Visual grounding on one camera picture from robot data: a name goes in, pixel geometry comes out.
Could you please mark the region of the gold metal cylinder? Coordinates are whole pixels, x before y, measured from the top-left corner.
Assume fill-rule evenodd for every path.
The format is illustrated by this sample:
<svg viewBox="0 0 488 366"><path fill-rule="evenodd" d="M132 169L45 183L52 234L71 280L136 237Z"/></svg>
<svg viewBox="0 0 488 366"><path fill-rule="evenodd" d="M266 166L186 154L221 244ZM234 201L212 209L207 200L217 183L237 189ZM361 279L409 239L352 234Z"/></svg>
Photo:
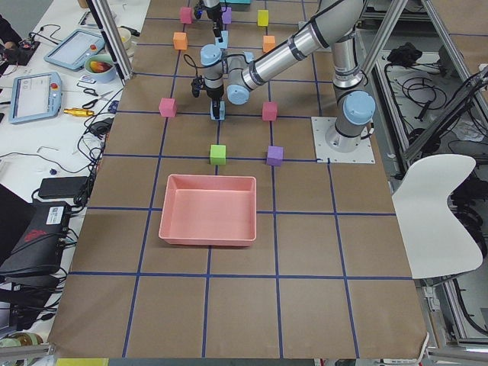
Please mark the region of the gold metal cylinder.
<svg viewBox="0 0 488 366"><path fill-rule="evenodd" d="M65 108L63 110L64 114L69 114L75 117L90 117L95 114L94 111L84 108Z"/></svg>

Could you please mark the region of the pink block far left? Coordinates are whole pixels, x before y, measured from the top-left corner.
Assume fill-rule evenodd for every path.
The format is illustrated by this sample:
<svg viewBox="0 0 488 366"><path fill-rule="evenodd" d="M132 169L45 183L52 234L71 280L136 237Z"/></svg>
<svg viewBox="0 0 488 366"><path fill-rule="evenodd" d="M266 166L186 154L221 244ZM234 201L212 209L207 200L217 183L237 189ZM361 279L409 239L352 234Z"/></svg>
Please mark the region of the pink block far left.
<svg viewBox="0 0 488 366"><path fill-rule="evenodd" d="M182 24L191 24L193 21L193 10L190 7L181 7L179 11L180 22Z"/></svg>

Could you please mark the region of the teal box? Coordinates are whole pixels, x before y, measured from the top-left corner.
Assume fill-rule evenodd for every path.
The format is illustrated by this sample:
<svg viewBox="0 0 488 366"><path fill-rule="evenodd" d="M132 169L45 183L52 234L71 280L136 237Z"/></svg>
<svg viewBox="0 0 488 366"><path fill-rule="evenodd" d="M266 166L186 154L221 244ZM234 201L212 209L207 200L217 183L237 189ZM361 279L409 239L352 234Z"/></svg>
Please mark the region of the teal box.
<svg viewBox="0 0 488 366"><path fill-rule="evenodd" d="M251 0L226 0L224 2L230 3L230 4L237 4L237 5L250 5Z"/></svg>

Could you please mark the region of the light blue block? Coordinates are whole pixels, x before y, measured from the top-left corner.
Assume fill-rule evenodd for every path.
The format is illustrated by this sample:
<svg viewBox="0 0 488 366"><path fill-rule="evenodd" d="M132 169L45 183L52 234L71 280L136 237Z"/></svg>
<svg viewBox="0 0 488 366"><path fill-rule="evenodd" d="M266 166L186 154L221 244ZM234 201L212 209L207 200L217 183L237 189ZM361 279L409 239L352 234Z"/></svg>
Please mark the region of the light blue block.
<svg viewBox="0 0 488 366"><path fill-rule="evenodd" d="M220 101L220 102L221 102L220 120L225 120L225 113L226 113L225 103L223 101ZM212 119L212 101L210 102L210 118Z"/></svg>
<svg viewBox="0 0 488 366"><path fill-rule="evenodd" d="M215 37L215 45L222 50L228 48L229 33L227 30L222 30L219 37Z"/></svg>

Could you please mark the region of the aluminium frame post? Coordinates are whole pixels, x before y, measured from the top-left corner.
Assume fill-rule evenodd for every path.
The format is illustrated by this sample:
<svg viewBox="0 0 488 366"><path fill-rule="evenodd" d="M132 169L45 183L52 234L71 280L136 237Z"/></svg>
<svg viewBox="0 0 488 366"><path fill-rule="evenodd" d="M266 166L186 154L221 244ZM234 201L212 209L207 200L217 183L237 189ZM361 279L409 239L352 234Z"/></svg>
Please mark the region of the aluminium frame post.
<svg viewBox="0 0 488 366"><path fill-rule="evenodd" d="M106 49L114 62L117 74L122 83L125 83L132 78L133 67L120 38L110 5L106 0L87 0L87 4L104 38Z"/></svg>

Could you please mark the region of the pink plastic tray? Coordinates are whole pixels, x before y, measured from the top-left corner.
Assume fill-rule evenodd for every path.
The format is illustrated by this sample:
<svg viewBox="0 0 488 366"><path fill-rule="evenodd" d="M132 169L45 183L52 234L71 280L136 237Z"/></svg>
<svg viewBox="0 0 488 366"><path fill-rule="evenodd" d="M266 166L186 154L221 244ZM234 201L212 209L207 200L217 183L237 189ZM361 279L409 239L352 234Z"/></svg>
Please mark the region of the pink plastic tray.
<svg viewBox="0 0 488 366"><path fill-rule="evenodd" d="M257 236L252 176L168 177L159 238L180 246L251 246Z"/></svg>

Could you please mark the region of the near blue teach pendant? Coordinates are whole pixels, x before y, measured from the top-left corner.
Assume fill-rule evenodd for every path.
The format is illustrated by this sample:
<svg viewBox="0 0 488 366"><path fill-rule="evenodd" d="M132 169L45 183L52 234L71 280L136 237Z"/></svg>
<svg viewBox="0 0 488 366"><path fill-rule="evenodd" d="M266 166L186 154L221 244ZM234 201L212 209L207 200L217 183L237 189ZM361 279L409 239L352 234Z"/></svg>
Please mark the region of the near blue teach pendant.
<svg viewBox="0 0 488 366"><path fill-rule="evenodd" d="M57 72L17 77L13 81L11 124L55 117L62 104L62 80Z"/></svg>

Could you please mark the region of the white chair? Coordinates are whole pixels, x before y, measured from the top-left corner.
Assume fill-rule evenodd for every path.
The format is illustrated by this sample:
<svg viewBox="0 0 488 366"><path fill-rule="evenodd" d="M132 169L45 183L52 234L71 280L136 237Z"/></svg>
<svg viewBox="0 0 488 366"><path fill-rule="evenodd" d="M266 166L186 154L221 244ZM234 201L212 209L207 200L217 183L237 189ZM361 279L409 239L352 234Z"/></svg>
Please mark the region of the white chair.
<svg viewBox="0 0 488 366"><path fill-rule="evenodd" d="M414 162L392 196L414 279L478 269L482 252L448 206L450 194L474 170L470 156L440 154Z"/></svg>

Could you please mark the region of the black computer box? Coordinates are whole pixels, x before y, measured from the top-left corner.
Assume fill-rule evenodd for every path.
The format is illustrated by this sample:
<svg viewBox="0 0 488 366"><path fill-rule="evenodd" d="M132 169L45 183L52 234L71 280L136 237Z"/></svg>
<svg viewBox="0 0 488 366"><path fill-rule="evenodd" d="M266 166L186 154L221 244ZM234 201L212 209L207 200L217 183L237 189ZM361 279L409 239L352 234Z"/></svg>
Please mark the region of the black computer box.
<svg viewBox="0 0 488 366"><path fill-rule="evenodd" d="M65 201L38 201L2 212L1 275L22 278L58 272L70 216Z"/></svg>

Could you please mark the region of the orange block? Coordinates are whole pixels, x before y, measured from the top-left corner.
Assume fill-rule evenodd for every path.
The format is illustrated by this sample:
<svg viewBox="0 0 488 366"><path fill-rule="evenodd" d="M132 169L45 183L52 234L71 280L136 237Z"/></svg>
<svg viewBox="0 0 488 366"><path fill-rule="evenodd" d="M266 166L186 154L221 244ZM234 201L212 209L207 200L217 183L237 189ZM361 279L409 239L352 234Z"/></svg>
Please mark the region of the orange block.
<svg viewBox="0 0 488 366"><path fill-rule="evenodd" d="M186 50L188 48L188 35L185 32L174 32L172 41L176 50Z"/></svg>
<svg viewBox="0 0 488 366"><path fill-rule="evenodd" d="M276 46L276 39L273 35L264 35L262 38L262 52L268 53Z"/></svg>

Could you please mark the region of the purple block near tray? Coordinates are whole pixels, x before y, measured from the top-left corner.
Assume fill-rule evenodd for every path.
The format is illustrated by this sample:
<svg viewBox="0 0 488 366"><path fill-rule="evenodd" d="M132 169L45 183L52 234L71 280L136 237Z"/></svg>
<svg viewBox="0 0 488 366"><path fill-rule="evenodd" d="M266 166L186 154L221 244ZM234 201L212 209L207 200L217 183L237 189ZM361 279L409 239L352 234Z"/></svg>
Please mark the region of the purple block near tray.
<svg viewBox="0 0 488 366"><path fill-rule="evenodd" d="M281 166L284 159L282 146L269 146L266 156L266 164L269 166Z"/></svg>

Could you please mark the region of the pink block middle right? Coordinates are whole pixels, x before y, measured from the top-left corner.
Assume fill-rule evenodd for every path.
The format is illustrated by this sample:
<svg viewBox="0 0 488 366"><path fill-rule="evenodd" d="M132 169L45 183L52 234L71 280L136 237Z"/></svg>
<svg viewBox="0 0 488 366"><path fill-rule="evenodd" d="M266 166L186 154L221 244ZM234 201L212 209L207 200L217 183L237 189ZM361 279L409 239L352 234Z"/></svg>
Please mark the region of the pink block middle right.
<svg viewBox="0 0 488 366"><path fill-rule="evenodd" d="M278 104L274 101L266 101L262 105L263 121L275 121L278 116Z"/></svg>

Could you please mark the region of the blue bowl with contents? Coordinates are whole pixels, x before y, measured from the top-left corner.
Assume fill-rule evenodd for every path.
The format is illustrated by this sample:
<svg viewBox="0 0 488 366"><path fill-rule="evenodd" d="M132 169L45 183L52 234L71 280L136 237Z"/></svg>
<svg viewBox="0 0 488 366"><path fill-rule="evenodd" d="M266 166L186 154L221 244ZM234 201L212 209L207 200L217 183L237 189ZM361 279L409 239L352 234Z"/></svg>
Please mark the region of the blue bowl with contents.
<svg viewBox="0 0 488 366"><path fill-rule="evenodd" d="M116 76L115 66L106 54L98 54L89 57L84 65L85 74L98 83L109 83Z"/></svg>

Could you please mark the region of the orange block left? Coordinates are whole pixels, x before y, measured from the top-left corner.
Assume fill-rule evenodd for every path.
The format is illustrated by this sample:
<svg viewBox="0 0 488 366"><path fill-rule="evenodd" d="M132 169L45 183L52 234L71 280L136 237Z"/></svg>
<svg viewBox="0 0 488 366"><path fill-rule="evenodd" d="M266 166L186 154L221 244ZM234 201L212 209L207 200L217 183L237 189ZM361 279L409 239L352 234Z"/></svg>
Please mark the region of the orange block left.
<svg viewBox="0 0 488 366"><path fill-rule="evenodd" d="M188 48L188 35L185 32L174 32L172 41L176 50L186 50Z"/></svg>

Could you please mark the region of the purple block far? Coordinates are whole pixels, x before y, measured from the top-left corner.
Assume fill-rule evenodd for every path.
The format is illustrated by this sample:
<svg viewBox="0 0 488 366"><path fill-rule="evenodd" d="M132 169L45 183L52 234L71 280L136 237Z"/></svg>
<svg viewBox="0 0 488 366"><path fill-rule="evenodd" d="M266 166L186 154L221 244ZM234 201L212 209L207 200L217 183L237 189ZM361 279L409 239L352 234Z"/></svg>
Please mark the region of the purple block far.
<svg viewBox="0 0 488 366"><path fill-rule="evenodd" d="M222 8L222 20L224 24L232 23L232 8L224 7Z"/></svg>

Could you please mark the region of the pink block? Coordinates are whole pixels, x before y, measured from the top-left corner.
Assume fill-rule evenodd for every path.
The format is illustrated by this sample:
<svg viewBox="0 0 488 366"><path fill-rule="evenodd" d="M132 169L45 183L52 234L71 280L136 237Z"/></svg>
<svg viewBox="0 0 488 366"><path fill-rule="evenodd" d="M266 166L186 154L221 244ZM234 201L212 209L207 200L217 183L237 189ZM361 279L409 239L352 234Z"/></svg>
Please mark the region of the pink block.
<svg viewBox="0 0 488 366"><path fill-rule="evenodd" d="M266 101L262 105L263 121L275 121L278 116L278 104L274 101Z"/></svg>
<svg viewBox="0 0 488 366"><path fill-rule="evenodd" d="M159 113L163 117L174 117L177 114L177 103L174 98L161 98Z"/></svg>
<svg viewBox="0 0 488 366"><path fill-rule="evenodd" d="M193 21L193 10L190 7L181 7L179 11L180 22L182 24L191 24Z"/></svg>

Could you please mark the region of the black scissors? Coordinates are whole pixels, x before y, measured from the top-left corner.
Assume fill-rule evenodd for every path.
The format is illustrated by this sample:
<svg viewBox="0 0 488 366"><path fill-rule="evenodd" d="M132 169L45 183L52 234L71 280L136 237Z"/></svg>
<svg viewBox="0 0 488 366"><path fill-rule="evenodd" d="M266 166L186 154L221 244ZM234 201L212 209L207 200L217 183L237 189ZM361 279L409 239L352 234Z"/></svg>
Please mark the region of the black scissors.
<svg viewBox="0 0 488 366"><path fill-rule="evenodd" d="M107 91L101 95L94 95L94 99L90 100L89 102L85 103L82 105L82 108L83 109L87 109L87 110L90 110L92 109L99 101L107 101L107 96L109 96L109 94L111 94L112 91Z"/></svg>

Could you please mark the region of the black power brick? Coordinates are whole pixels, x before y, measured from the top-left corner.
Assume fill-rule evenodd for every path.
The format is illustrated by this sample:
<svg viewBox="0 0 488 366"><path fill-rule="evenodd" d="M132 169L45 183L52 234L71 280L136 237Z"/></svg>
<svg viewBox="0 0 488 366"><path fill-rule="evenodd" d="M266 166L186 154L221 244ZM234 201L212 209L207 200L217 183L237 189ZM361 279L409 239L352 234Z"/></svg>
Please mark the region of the black power brick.
<svg viewBox="0 0 488 366"><path fill-rule="evenodd" d="M74 198L82 191L88 178L84 176L64 178L44 178L38 196L43 199Z"/></svg>

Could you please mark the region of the far blue teach pendant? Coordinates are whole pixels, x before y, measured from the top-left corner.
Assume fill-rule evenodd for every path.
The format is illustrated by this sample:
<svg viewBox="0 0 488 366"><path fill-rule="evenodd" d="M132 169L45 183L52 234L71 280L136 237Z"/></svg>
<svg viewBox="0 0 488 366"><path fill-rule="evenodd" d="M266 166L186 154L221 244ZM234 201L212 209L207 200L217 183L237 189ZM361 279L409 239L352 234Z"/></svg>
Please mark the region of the far blue teach pendant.
<svg viewBox="0 0 488 366"><path fill-rule="evenodd" d="M104 46L105 41L100 34L77 29L48 52L43 59L47 63L65 69L79 70L88 58L98 54Z"/></svg>

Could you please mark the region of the white cup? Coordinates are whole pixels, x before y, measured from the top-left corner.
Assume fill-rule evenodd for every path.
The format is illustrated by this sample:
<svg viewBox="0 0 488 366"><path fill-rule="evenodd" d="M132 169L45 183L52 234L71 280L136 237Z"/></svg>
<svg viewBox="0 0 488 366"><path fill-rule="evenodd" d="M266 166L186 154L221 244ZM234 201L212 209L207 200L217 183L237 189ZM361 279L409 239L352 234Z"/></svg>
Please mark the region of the white cup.
<svg viewBox="0 0 488 366"><path fill-rule="evenodd" d="M131 32L124 27L119 27L117 31L127 55L129 57L132 57L134 51L133 51L133 41L132 41Z"/></svg>

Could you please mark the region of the pink block middle left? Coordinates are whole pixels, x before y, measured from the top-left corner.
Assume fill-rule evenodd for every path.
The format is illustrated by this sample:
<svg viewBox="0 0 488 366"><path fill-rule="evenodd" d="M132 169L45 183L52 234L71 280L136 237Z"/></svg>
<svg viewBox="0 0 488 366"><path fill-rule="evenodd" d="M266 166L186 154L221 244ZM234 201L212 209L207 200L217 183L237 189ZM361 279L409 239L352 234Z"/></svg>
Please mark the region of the pink block middle left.
<svg viewBox="0 0 488 366"><path fill-rule="evenodd" d="M177 103L174 98L161 98L159 113L163 117L174 117L177 114Z"/></svg>

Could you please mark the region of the yellow block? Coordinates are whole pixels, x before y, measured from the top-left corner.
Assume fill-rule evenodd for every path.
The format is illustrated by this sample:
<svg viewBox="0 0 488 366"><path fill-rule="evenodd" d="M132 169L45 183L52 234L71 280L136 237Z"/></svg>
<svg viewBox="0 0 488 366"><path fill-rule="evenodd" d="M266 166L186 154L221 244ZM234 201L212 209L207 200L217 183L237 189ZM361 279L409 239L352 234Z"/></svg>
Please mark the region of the yellow block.
<svg viewBox="0 0 488 366"><path fill-rule="evenodd" d="M259 9L257 14L257 25L267 27L269 24L269 12L267 9Z"/></svg>

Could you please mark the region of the green block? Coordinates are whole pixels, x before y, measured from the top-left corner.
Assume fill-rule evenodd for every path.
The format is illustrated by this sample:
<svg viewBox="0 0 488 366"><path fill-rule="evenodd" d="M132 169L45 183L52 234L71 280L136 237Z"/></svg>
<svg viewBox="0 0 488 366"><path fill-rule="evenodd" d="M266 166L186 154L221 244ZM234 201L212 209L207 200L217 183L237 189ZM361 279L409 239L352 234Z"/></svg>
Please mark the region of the green block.
<svg viewBox="0 0 488 366"><path fill-rule="evenodd" d="M226 146L220 144L212 144L210 146L210 164L211 165L225 165L226 164Z"/></svg>

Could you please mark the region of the orange block right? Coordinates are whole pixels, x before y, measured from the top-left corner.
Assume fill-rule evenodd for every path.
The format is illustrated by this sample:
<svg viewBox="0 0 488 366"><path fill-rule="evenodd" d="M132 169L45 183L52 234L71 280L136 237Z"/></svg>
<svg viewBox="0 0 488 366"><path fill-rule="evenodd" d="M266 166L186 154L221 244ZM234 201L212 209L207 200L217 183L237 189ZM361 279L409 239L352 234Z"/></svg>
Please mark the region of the orange block right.
<svg viewBox="0 0 488 366"><path fill-rule="evenodd" d="M264 35L262 38L262 52L268 53L276 46L276 39L273 35Z"/></svg>

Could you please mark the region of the blue teach pendant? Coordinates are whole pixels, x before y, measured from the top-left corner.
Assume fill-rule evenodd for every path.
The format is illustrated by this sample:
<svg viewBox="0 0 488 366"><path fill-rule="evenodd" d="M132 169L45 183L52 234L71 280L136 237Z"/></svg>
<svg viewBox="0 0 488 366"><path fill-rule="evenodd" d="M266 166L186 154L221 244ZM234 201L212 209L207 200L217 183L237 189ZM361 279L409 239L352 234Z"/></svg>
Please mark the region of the blue teach pendant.
<svg viewBox="0 0 488 366"><path fill-rule="evenodd" d="M62 104L62 80L57 72L17 77L13 81L11 124L55 117Z"/></svg>
<svg viewBox="0 0 488 366"><path fill-rule="evenodd" d="M104 46L105 41L100 34L77 29L48 52L43 59L47 63L65 69L79 70L88 58L98 54Z"/></svg>

